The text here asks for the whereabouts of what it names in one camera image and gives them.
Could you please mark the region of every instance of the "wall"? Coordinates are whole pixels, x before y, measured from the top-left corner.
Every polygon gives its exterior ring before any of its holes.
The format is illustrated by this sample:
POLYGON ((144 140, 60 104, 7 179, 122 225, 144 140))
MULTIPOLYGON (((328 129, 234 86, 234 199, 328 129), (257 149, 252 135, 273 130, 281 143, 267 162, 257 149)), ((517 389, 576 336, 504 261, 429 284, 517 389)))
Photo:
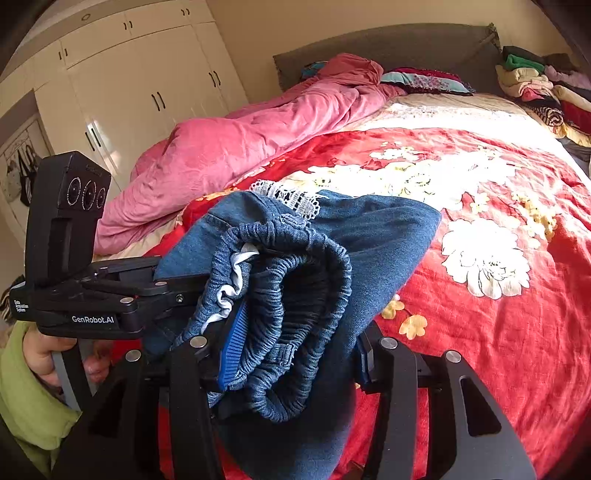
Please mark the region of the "wall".
POLYGON ((385 25, 494 23, 503 45, 570 52, 531 0, 207 0, 251 102, 279 94, 273 55, 385 25))
POLYGON ((24 271, 24 254, 0 215, 0 293, 24 271))

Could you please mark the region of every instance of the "folded clothes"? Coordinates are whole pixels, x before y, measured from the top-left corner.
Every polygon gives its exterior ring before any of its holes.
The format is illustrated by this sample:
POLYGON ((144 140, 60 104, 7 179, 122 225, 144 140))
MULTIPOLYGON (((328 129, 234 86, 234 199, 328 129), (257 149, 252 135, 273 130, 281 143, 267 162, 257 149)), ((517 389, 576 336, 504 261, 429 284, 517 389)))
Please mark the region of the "folded clothes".
POLYGON ((540 75, 540 72, 532 68, 522 67, 514 70, 505 70, 502 65, 496 65, 495 70, 499 82, 509 87, 522 82, 540 83, 541 85, 549 83, 546 75, 540 75))
POLYGON ((550 108, 556 108, 560 110, 560 102, 556 98, 553 98, 551 96, 543 96, 541 99, 533 99, 529 101, 528 104, 537 107, 547 106, 550 108))
POLYGON ((569 90, 571 90, 572 92, 576 93, 577 95, 580 95, 581 97, 583 97, 585 100, 588 100, 589 102, 591 102, 591 90, 587 90, 584 88, 579 88, 579 87, 573 87, 572 85, 569 85, 566 82, 555 82, 554 84, 556 85, 560 85, 563 86, 565 88, 568 88, 569 90))
POLYGON ((570 138, 573 142, 575 142, 577 145, 580 145, 581 147, 591 147, 591 135, 581 132, 581 130, 569 125, 567 122, 564 122, 562 125, 557 127, 557 129, 557 132, 560 134, 560 138, 570 138))
POLYGON ((570 73, 575 72, 577 67, 570 61, 570 57, 567 53, 551 53, 543 57, 544 65, 552 65, 558 72, 570 73))
POLYGON ((544 73, 553 82, 564 82, 573 87, 591 90, 591 80, 584 73, 571 72, 570 74, 557 72, 552 65, 546 65, 544 73))
POLYGON ((505 60, 505 70, 515 70, 522 67, 536 69, 540 73, 544 73, 544 65, 532 60, 527 60, 515 55, 508 55, 505 60))
POLYGON ((526 87, 521 94, 522 102, 531 102, 532 100, 543 100, 544 97, 537 94, 534 89, 526 87))
POLYGON ((543 96, 554 97, 554 94, 552 93, 551 89, 552 87, 548 88, 547 86, 540 85, 539 83, 521 82, 517 83, 516 85, 507 86, 504 83, 499 82, 499 86, 501 87, 503 92, 505 92, 508 96, 514 98, 521 97, 526 88, 534 90, 536 93, 543 96))
POLYGON ((161 260, 156 278, 210 272, 177 343, 198 335, 222 311, 219 300, 230 300, 222 288, 242 292, 242 280, 250 312, 235 386, 243 388, 215 409, 241 414, 218 419, 220 438, 251 478, 323 479, 349 433, 356 338, 408 280, 441 215, 401 197, 267 183, 211 208, 161 260), (233 255, 250 253, 237 271, 233 255))
POLYGON ((516 47, 514 45, 507 45, 503 47, 503 60, 506 60, 509 55, 513 55, 515 57, 521 57, 522 59, 526 59, 529 61, 533 61, 536 63, 541 63, 545 65, 545 61, 542 57, 536 55, 535 53, 530 52, 524 48, 516 47))
POLYGON ((536 113, 542 122, 549 127, 558 127, 564 123, 564 113, 559 108, 549 106, 535 106, 528 102, 528 107, 536 113))
POLYGON ((567 122, 563 122, 561 125, 558 126, 551 126, 546 123, 540 118, 539 114, 534 112, 529 106, 529 103, 523 103, 521 105, 522 109, 530 116, 533 120, 538 122, 542 127, 548 128, 548 130, 554 135, 555 138, 558 140, 561 138, 568 138, 572 140, 575 144, 580 145, 581 147, 588 147, 591 148, 591 135, 587 135, 581 130, 576 129, 572 125, 569 125, 567 122))
POLYGON ((581 132, 591 135, 591 111, 583 110, 573 103, 560 102, 562 110, 564 111, 564 119, 572 124, 574 127, 581 130, 581 132))
POLYGON ((577 95, 574 91, 569 88, 563 87, 562 85, 556 85, 552 91, 560 102, 568 102, 576 105, 581 110, 591 112, 591 102, 589 100, 577 95))

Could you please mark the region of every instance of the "cabinet door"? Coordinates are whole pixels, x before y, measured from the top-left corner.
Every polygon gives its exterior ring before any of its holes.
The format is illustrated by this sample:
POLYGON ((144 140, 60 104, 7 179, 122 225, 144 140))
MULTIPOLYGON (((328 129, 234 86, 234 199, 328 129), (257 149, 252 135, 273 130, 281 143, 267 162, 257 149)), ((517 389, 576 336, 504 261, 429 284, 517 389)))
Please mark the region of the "cabinet door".
POLYGON ((66 69, 61 43, 56 40, 33 56, 33 71, 35 76, 35 90, 45 85, 66 69))
POLYGON ((228 109, 233 112, 248 104, 240 78, 214 22, 194 25, 217 86, 228 109))
POLYGON ((66 67, 129 40, 131 29, 125 20, 125 14, 121 12, 68 33, 61 39, 66 67))
POLYGON ((33 73, 30 69, 30 61, 17 67, 8 77, 0 83, 0 116, 6 113, 15 103, 33 88, 33 73))
POLYGON ((167 136, 163 112, 148 87, 149 72, 134 41, 109 48, 68 69, 93 139, 110 157, 124 188, 138 157, 167 136))
POLYGON ((189 118, 226 115, 192 27, 153 33, 133 43, 147 66, 158 66, 151 70, 151 83, 169 132, 189 118))
POLYGON ((125 12, 125 17, 134 38, 189 24, 189 16, 183 12, 183 5, 178 0, 132 8, 125 12))
MULTIPOLYGON (((76 100, 74 89, 67 75, 46 83, 35 92, 41 123, 54 154, 78 150, 114 176, 111 162, 101 157, 96 141, 89 129, 76 100)), ((111 180, 109 198, 120 192, 111 180)))
POLYGON ((205 0, 182 0, 182 4, 191 25, 213 22, 213 15, 205 0))

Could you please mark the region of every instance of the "blue denim pants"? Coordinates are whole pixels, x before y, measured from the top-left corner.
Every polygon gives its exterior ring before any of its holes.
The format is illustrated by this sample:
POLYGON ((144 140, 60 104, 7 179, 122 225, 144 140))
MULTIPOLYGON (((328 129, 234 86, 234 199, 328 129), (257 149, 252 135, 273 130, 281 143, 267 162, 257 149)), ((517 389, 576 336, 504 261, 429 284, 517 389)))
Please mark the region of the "blue denim pants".
POLYGON ((188 324, 171 320, 168 331, 148 333, 152 352, 198 335, 219 310, 215 294, 232 275, 230 256, 245 242, 259 245, 241 272, 242 291, 249 302, 257 298, 259 322, 249 325, 237 390, 218 404, 219 411, 240 413, 217 423, 226 448, 254 480, 330 476, 355 406, 356 337, 408 280, 440 221, 438 211, 401 197, 324 190, 318 204, 306 222, 276 199, 232 193, 157 269, 157 278, 210 272, 210 282, 188 324))

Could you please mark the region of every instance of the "green folded shirt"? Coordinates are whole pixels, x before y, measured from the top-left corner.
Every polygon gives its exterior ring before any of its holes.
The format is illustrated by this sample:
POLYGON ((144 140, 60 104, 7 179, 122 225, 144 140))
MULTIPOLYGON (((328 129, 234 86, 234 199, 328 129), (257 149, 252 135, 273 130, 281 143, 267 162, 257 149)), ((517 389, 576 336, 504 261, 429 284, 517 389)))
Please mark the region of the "green folded shirt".
POLYGON ((6 348, 0 349, 0 415, 29 460, 49 476, 79 414, 53 397, 27 366, 22 340, 29 326, 17 322, 6 348))
POLYGON ((505 62, 505 70, 515 70, 522 67, 536 69, 540 73, 544 73, 544 65, 533 60, 523 59, 517 55, 507 55, 505 62))

